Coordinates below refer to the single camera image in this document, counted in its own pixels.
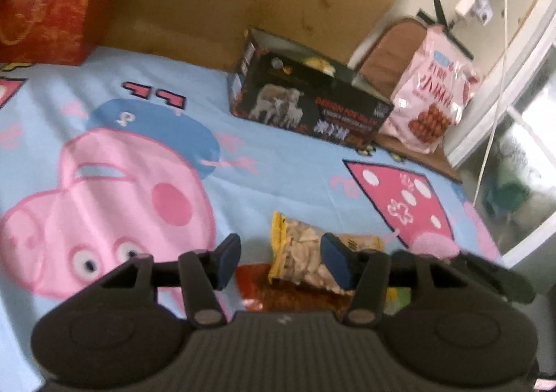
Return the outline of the red spicy snack packet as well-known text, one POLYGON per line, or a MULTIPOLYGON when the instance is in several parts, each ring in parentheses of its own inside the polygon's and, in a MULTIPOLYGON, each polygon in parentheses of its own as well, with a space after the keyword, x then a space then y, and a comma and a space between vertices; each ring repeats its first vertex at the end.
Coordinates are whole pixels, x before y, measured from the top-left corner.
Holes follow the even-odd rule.
POLYGON ((235 272, 241 302, 248 311, 311 312, 331 311, 341 319, 352 297, 288 281, 268 280, 270 264, 239 266, 235 272))

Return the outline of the pale green snack packet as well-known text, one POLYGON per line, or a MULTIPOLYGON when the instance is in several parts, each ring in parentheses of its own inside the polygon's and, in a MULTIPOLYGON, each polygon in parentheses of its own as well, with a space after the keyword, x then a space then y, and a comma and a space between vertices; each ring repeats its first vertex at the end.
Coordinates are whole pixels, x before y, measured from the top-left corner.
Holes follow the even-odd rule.
POLYGON ((393 316, 411 303, 409 287, 389 287, 386 292, 384 314, 393 316))

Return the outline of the pink fried twist snack bag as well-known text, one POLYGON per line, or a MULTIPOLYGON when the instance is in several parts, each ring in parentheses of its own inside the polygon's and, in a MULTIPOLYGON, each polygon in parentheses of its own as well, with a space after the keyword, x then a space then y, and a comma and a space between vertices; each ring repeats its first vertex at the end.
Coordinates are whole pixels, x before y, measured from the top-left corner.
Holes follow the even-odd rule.
POLYGON ((435 152, 447 130, 460 123, 481 81, 472 61, 443 28, 429 27, 393 91, 394 108, 381 126, 381 134, 414 152, 435 152))

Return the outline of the yellow peanut snack bag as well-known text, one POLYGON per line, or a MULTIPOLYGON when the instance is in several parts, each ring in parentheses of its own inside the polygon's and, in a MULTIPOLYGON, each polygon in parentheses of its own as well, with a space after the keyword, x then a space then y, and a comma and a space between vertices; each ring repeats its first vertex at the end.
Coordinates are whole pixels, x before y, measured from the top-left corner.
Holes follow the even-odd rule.
POLYGON ((320 238, 324 231, 286 217, 275 211, 271 219, 270 246, 272 262, 268 281, 286 281, 296 286, 306 285, 339 295, 352 296, 342 289, 321 260, 320 238))

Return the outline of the blue cartoon pig bedsheet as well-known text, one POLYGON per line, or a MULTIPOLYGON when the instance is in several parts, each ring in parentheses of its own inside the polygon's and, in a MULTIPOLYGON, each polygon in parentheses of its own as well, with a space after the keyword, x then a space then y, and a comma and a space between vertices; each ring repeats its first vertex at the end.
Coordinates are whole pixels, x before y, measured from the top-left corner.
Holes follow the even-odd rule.
POLYGON ((241 238, 270 264, 275 211, 383 249, 499 260, 462 188, 375 147, 232 116, 227 76, 99 48, 79 67, 1 67, 1 387, 41 386, 35 323, 135 255, 241 238))

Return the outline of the black sheep print box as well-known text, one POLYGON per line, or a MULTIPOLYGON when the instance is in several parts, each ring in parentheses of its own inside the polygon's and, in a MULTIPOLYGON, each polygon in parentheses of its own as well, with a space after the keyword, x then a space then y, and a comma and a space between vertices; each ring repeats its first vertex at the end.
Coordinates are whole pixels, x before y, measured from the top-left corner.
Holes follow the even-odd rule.
POLYGON ((228 82, 239 118, 362 149, 394 105, 361 74, 298 42, 251 27, 228 82))

